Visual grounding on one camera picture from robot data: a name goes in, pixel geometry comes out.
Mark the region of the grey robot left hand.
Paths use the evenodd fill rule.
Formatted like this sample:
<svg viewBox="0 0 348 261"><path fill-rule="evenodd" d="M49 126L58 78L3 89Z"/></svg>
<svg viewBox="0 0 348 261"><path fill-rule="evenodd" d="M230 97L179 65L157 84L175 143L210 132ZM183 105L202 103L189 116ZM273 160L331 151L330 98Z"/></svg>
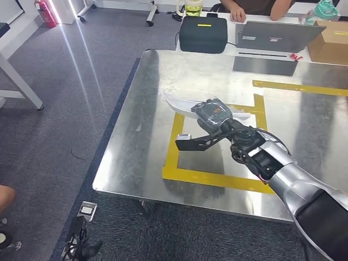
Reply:
<svg viewBox="0 0 348 261"><path fill-rule="evenodd" d="M79 260L88 260L97 255L103 245L103 241L99 240L94 245L83 243L81 250L78 254Z"/></svg>

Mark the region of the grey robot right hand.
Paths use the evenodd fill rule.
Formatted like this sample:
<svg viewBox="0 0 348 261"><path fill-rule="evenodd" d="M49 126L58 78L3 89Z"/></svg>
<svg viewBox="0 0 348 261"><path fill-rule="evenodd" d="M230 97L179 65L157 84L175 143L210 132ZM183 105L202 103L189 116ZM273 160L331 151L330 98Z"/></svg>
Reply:
<svg viewBox="0 0 348 261"><path fill-rule="evenodd" d="M230 109L218 98L208 99L191 108L198 116L197 123L211 136L229 133L233 120Z"/></svg>

